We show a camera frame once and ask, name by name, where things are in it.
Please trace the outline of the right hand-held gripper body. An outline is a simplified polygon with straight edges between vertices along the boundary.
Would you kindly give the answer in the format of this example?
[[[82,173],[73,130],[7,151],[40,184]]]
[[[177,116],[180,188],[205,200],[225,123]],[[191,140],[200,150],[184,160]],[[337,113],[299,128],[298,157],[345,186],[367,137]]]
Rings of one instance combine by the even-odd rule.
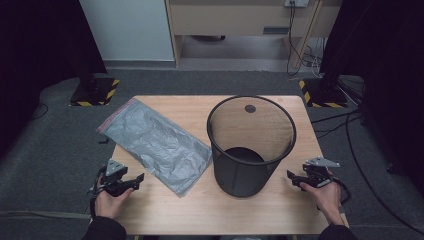
[[[332,176],[328,172],[329,167],[338,168],[340,164],[324,157],[316,157],[307,160],[303,170],[307,173],[307,183],[314,188],[321,188],[332,182]]]

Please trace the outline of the black stand with striped base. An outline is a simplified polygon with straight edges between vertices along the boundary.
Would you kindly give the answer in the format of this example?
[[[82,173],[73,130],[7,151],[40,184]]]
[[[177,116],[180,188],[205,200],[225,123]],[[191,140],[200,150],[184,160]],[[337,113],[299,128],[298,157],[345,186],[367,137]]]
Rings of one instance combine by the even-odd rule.
[[[321,78],[306,78],[299,82],[308,107],[347,106],[339,77],[349,60],[360,48],[369,11],[376,0],[343,0],[330,32],[319,72]]]
[[[114,96],[119,80],[105,76],[97,77],[86,64],[76,61],[74,70],[80,81],[69,100],[70,106],[105,106]]]

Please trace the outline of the black curtain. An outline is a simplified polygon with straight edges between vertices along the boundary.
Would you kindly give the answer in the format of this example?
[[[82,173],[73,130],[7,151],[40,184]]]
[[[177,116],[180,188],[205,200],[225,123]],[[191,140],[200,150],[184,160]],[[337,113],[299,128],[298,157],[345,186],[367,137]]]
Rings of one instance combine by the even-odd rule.
[[[0,158],[43,89],[77,77],[95,92],[105,71],[79,0],[0,0]]]
[[[342,0],[320,71],[364,80],[366,117],[424,197],[424,0]]]

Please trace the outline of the grey plastic trash bag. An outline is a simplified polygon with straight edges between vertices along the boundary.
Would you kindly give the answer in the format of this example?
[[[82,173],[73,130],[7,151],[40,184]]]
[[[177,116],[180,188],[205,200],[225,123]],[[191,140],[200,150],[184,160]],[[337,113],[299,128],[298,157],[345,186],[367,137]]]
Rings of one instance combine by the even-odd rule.
[[[188,193],[212,161],[209,146],[136,99],[119,107],[97,131],[179,197]]]

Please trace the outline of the white cabinet panel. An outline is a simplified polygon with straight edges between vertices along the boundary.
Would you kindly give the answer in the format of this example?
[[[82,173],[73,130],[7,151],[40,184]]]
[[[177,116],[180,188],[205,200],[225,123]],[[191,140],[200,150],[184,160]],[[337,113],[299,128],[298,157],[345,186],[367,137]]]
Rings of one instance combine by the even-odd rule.
[[[173,61],[165,0],[80,0],[107,61]]]

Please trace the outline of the black mesh wastebasket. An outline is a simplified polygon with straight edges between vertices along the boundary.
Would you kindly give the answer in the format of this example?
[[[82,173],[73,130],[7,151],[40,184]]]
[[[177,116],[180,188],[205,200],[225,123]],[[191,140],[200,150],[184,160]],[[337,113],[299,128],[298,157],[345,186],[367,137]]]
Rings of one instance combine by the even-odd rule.
[[[256,111],[248,113],[246,105]],[[246,198],[259,193],[295,146],[290,114],[260,96],[234,96],[218,103],[207,119],[214,175],[227,194]]]

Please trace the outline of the person's right hand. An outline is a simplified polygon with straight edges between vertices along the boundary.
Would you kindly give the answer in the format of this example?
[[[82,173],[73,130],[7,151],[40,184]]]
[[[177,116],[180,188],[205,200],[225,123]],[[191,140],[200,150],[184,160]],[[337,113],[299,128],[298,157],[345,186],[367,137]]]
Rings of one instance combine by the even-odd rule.
[[[341,190],[337,183],[332,182],[321,188],[314,188],[307,183],[301,185],[311,195],[329,224],[345,224],[339,210]]]

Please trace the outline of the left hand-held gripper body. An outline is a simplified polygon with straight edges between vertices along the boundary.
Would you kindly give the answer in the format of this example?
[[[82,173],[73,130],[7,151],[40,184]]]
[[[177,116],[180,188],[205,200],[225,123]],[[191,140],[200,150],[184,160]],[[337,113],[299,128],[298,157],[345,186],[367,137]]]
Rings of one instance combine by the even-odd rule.
[[[110,159],[106,164],[106,169],[103,171],[101,186],[113,197],[122,195],[127,189],[133,187],[132,180],[122,180],[122,177],[127,172],[128,168],[124,164]]]

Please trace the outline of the person's left hand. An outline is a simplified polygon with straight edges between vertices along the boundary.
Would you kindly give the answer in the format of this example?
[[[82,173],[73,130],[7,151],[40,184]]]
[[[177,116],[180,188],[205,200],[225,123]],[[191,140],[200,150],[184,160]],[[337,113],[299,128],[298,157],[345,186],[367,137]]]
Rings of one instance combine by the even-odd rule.
[[[114,197],[102,191],[96,197],[95,200],[95,213],[97,216],[115,219],[130,195],[121,194],[118,197]]]

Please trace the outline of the light wooden desk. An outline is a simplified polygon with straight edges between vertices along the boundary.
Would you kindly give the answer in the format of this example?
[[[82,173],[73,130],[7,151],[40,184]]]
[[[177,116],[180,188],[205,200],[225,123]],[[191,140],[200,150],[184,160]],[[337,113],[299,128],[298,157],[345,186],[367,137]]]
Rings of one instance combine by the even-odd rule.
[[[311,38],[327,38],[343,0],[309,0],[306,8],[284,0],[165,0],[174,57],[186,36],[280,35],[294,68]]]

